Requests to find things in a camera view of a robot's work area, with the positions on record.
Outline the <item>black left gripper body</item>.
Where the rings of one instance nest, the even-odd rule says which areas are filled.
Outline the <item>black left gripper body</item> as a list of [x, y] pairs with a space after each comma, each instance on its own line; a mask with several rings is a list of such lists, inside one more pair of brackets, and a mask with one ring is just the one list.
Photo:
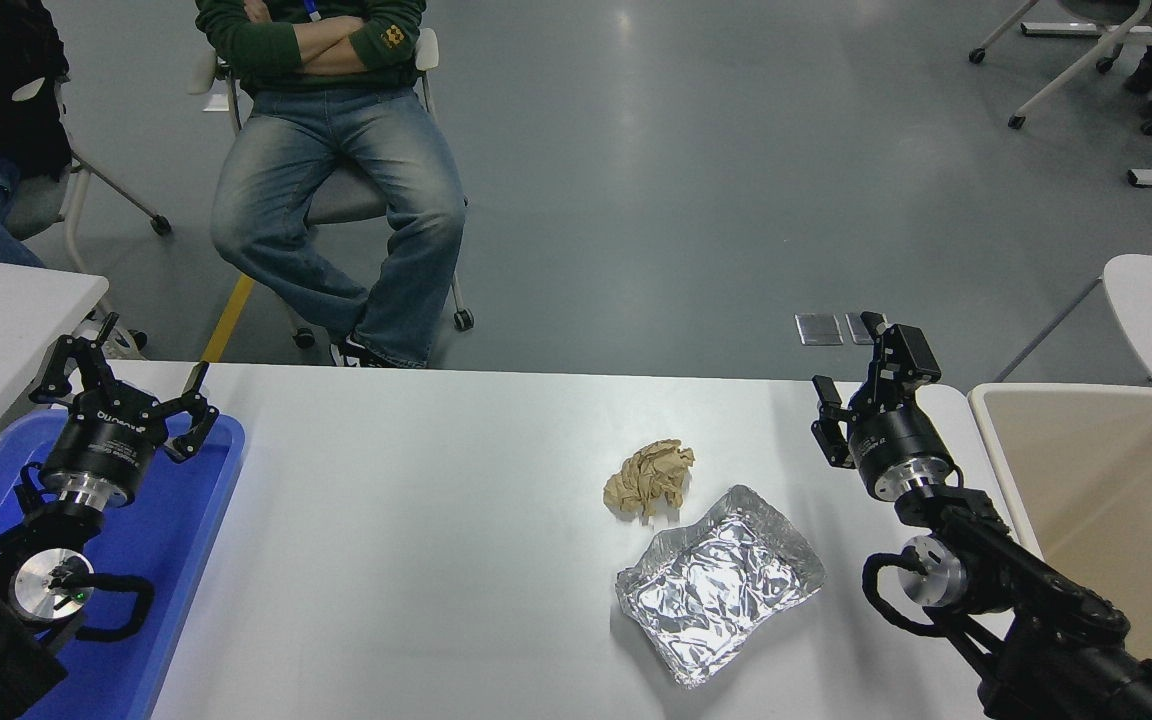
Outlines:
[[88, 475], [109, 482], [120, 493], [141, 491], [157, 448], [166, 441], [165, 420], [142, 418], [156, 402], [131, 386], [116, 387], [109, 397], [99, 389], [78, 393], [41, 465], [44, 487], [58, 492], [68, 477]]

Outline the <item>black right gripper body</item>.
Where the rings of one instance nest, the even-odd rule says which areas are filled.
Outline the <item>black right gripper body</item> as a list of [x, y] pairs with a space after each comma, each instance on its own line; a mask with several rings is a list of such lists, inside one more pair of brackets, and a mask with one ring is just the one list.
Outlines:
[[952, 473], [952, 456], [919, 407], [855, 420], [846, 444], [867, 491], [910, 491], [943, 484]]

